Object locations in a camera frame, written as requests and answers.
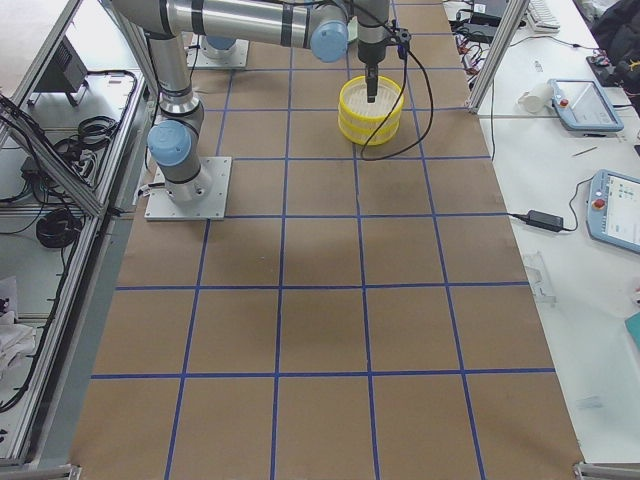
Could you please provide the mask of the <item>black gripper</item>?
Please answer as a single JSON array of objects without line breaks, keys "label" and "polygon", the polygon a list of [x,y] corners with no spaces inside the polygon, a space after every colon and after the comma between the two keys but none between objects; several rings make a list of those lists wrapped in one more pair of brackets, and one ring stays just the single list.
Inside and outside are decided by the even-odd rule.
[{"label": "black gripper", "polygon": [[378,92],[378,65],[384,60],[384,43],[358,42],[357,53],[359,60],[366,66],[367,102],[374,103]]}]

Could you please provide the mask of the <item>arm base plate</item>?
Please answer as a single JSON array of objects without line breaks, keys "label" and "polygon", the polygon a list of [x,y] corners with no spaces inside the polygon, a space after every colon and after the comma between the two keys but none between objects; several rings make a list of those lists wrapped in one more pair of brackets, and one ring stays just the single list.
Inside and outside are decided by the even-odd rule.
[{"label": "arm base plate", "polygon": [[247,40],[236,40],[228,49],[218,49],[206,37],[199,37],[188,49],[187,64],[195,70],[244,70],[248,52]]},{"label": "arm base plate", "polygon": [[223,220],[226,212],[232,158],[200,157],[199,175],[189,183],[166,182],[156,169],[157,188],[149,190],[145,218],[150,221]]}]

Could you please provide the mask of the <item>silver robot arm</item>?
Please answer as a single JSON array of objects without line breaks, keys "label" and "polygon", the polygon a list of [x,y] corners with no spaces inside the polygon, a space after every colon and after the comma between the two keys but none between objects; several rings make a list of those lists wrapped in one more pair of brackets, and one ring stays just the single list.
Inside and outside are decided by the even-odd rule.
[{"label": "silver robot arm", "polygon": [[232,55],[236,44],[246,40],[308,49],[332,63],[345,56],[348,24],[355,20],[368,102],[376,99],[386,49],[398,41],[386,1],[115,1],[112,6],[146,38],[162,112],[147,147],[174,205],[206,198],[214,181],[196,153],[204,106],[193,91],[197,60],[187,56],[185,34],[192,34],[211,58]]},{"label": "silver robot arm", "polygon": [[222,59],[229,57],[235,47],[237,40],[220,36],[205,36],[201,40],[201,50],[204,55],[211,59]]}]

